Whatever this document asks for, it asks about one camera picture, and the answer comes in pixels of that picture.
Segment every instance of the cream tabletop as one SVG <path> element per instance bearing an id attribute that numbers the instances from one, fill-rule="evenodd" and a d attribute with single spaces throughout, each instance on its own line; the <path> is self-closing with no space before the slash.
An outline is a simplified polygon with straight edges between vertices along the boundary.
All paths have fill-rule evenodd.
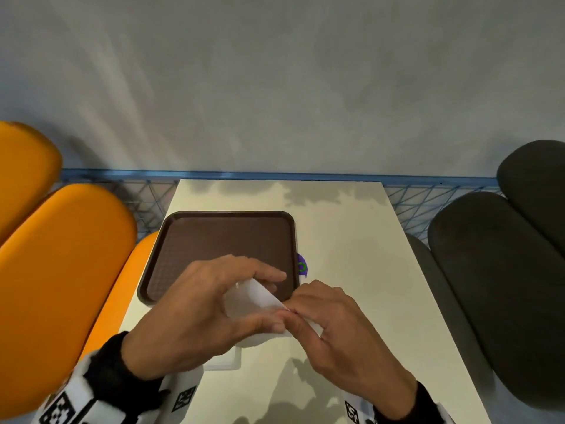
<path id="1" fill-rule="evenodd" d="M 168 209 L 282 210 L 296 223 L 308 280 L 353 297 L 392 352 L 457 424 L 490 423 L 380 183 L 181 180 Z M 132 298 L 122 330 L 148 308 Z M 242 366 L 207 371 L 185 423 L 345 424 L 338 390 L 294 339 L 244 349 Z"/>

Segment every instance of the orange chair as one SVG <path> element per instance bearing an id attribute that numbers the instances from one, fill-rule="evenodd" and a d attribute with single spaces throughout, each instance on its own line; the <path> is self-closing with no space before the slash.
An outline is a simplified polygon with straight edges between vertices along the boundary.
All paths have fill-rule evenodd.
<path id="1" fill-rule="evenodd" d="M 136 246 L 132 215 L 98 186 L 45 197 L 60 169 L 43 135 L 0 122 L 0 419 L 37 409 L 118 332 L 156 238 Z"/>

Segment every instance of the human hand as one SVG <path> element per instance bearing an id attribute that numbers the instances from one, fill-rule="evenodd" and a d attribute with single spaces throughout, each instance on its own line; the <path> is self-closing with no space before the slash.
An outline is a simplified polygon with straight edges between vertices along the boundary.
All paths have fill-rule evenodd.
<path id="1" fill-rule="evenodd" d="M 260 280 L 273 292 L 286 274 L 247 257 L 223 256 L 193 262 L 166 294 L 124 337 L 122 359 L 138 378 L 150 380 L 192 370 L 237 342 L 258 333 L 283 333 L 276 314 L 231 320 L 223 295 L 239 281 Z"/>
<path id="2" fill-rule="evenodd" d="M 418 383 L 393 356 L 355 300 L 339 287 L 303 284 L 277 311 L 313 369 L 338 388 L 371 402 L 390 420 L 412 410 Z M 321 337 L 304 318 L 321 325 Z"/>

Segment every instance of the purple object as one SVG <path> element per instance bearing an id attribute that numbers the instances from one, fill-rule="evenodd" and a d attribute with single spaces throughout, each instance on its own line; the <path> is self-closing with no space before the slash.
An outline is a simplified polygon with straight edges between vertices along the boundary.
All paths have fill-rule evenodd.
<path id="1" fill-rule="evenodd" d="M 296 253 L 298 257 L 298 276 L 308 275 L 308 266 L 306 265 L 306 260 L 300 254 Z"/>

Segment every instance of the wire mesh fence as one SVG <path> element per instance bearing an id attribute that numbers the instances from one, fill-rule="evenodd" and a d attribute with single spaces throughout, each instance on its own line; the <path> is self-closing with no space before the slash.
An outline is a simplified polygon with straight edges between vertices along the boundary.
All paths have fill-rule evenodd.
<path id="1" fill-rule="evenodd" d="M 104 180 L 66 179 L 59 186 L 69 183 L 95 183 L 120 198 L 134 214 L 137 221 L 138 239 L 156 232 L 161 226 L 179 180 Z M 398 220 L 404 231 L 427 244 L 428 227 L 433 217 L 446 205 L 470 192 L 494 192 L 493 186 L 468 185 L 388 185 L 383 184 Z"/>

